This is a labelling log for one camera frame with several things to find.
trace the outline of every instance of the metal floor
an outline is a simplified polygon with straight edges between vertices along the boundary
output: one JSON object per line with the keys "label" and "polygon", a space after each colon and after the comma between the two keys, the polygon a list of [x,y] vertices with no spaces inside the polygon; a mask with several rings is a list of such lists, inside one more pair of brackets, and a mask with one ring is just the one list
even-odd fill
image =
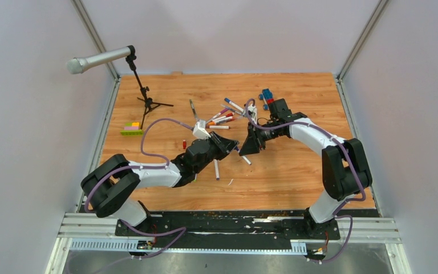
{"label": "metal floor", "polygon": [[[339,244],[329,244],[333,255]],[[69,273],[90,274],[109,263],[129,256],[126,252],[72,251]],[[278,274],[278,273],[393,273],[384,244],[349,244],[335,261],[324,265],[307,262],[296,255],[230,255],[164,253],[150,259],[126,260],[99,273],[172,273],[172,274]]]}

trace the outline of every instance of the microphone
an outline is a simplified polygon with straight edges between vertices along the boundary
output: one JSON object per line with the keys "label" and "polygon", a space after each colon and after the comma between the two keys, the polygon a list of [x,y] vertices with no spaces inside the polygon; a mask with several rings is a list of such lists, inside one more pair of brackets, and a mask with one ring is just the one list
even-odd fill
{"label": "microphone", "polygon": [[106,53],[100,53],[84,58],[73,58],[66,63],[66,68],[71,74],[83,73],[92,67],[112,62],[131,54],[135,54],[135,48],[133,46],[122,47],[121,49],[111,50]]}

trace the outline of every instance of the microphone stand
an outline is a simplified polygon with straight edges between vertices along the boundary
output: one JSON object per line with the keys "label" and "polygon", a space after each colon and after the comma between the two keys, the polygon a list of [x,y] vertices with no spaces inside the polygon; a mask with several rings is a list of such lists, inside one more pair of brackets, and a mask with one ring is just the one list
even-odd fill
{"label": "microphone stand", "polygon": [[151,97],[147,96],[147,91],[150,89],[148,87],[142,86],[142,83],[140,81],[139,75],[137,74],[137,67],[134,64],[134,60],[137,59],[137,56],[135,56],[135,48],[133,46],[128,46],[130,48],[130,55],[125,57],[125,60],[128,63],[128,66],[133,71],[133,74],[135,74],[135,78],[137,79],[137,82],[139,83],[140,92],[142,93],[143,99],[137,97],[138,100],[143,101],[145,103],[145,110],[144,115],[142,117],[142,123],[140,124],[140,129],[143,128],[143,123],[145,121],[145,116],[152,112],[154,109],[160,107],[160,106],[167,106],[167,107],[173,107],[173,104],[164,104],[164,103],[157,103],[152,100]]}

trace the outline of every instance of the wood grain surface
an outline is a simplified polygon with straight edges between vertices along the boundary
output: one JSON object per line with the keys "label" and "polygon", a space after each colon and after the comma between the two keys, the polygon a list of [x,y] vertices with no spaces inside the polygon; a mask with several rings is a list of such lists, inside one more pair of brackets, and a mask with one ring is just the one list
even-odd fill
{"label": "wood grain surface", "polygon": [[[249,98],[259,103],[259,117],[269,117],[262,109],[258,95],[269,88],[275,99],[285,98],[293,112],[301,111],[317,125],[344,138],[351,138],[340,97],[331,74],[201,74],[147,75],[140,77],[149,86],[148,96],[156,102],[171,103],[161,106],[145,119],[144,129],[158,118],[173,118],[194,125],[190,109],[192,99],[201,119],[209,119],[222,110],[224,97],[243,105]],[[102,162],[114,154],[142,163],[160,163],[160,158],[140,153],[140,136],[122,136],[125,123],[141,121],[144,111],[138,84],[133,76],[121,80],[112,113]],[[240,141],[247,136],[247,120],[228,123],[230,130],[214,130],[219,135]],[[171,122],[158,122],[145,139],[144,150],[163,154],[170,159],[183,153],[182,141],[194,140],[192,133]],[[142,201],[151,211],[157,210],[219,210],[219,209],[304,209],[311,206],[322,185],[321,158],[304,144],[287,137],[268,141],[266,150],[249,155],[251,166],[233,152],[220,161],[221,179],[216,180],[214,165],[208,165],[196,182],[180,188],[143,188],[132,197]],[[370,190],[367,200],[350,203],[349,208],[374,208]]]}

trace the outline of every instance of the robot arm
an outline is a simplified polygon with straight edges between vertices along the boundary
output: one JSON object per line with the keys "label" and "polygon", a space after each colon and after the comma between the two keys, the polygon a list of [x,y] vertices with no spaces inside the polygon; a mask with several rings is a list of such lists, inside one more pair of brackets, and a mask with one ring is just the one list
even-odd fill
{"label": "robot arm", "polygon": [[[135,189],[185,186],[210,162],[224,159],[238,144],[211,132],[210,137],[193,141],[185,153],[177,155],[165,168],[164,164],[132,162],[116,154],[86,176],[81,187],[88,196],[106,177],[90,198],[97,217],[113,215],[135,227],[150,215],[141,202],[129,198]],[[110,179],[112,172],[116,172],[112,175],[118,180],[115,184]]]}
{"label": "robot arm", "polygon": [[[327,131],[317,130],[316,124],[305,114],[301,112],[293,114],[284,99],[269,103],[268,108],[270,110],[270,121],[261,125],[261,127],[273,129],[259,129],[249,123],[248,137],[241,148],[240,155],[259,153],[266,148],[266,141],[285,135],[304,143],[321,156],[325,190],[319,199],[308,208],[305,216],[307,221],[311,223],[311,229],[314,229],[316,224],[331,220],[336,214],[337,208],[345,200],[360,192],[349,166],[344,167],[343,165],[346,157],[338,144],[333,141],[334,139],[347,150],[363,188],[371,185],[372,176],[362,143],[357,139],[346,140]],[[301,122],[301,124],[280,127],[291,122]]]}

